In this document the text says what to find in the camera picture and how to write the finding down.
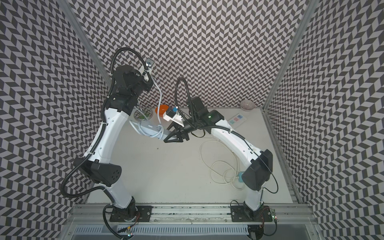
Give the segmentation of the pale blue power strip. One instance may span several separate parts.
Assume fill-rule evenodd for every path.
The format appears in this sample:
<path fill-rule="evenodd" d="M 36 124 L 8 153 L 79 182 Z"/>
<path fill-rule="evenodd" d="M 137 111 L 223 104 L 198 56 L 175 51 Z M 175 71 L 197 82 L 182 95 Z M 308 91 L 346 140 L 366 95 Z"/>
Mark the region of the pale blue power strip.
<path fill-rule="evenodd" d="M 164 140 L 169 135 L 169 131 L 162 125 L 156 125 L 150 121 L 140 121 L 138 129 L 142 135 L 159 140 Z"/>

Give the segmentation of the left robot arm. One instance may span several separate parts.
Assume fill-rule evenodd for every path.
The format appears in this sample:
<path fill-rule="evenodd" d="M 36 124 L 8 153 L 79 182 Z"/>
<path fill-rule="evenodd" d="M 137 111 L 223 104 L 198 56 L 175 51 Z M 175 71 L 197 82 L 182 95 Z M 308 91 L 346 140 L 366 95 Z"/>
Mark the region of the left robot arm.
<path fill-rule="evenodd" d="M 111 163 L 113 148 L 122 127 L 138 105 L 142 92 L 150 91 L 154 82 L 151 78 L 152 64 L 139 70 L 132 66 L 117 67 L 113 73 L 115 85 L 107 97 L 102 114 L 105 119 L 97 132 L 84 159 L 76 158 L 75 166 L 104 191 L 112 202 L 112 220 L 132 222 L 137 217 L 135 199 L 128 193 L 120 179 L 121 166 Z"/>

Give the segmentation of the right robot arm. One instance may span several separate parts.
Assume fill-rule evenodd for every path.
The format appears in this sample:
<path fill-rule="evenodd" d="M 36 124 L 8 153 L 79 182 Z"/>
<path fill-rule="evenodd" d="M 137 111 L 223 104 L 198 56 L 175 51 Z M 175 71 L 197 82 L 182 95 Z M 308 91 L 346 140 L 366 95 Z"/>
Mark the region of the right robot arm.
<path fill-rule="evenodd" d="M 178 108 L 164 112 L 164 120 L 170 122 L 171 132 L 165 143 L 182 143 L 189 140 L 189 134 L 195 130 L 205 130 L 221 141 L 245 166 L 241 176 L 247 195 L 243 203 L 243 213 L 249 221 L 263 217 L 264 185 L 273 174 L 273 154 L 253 146 L 236 132 L 225 117 L 216 110 L 209 111 L 199 97 L 187 101 L 190 116 L 186 117 Z"/>

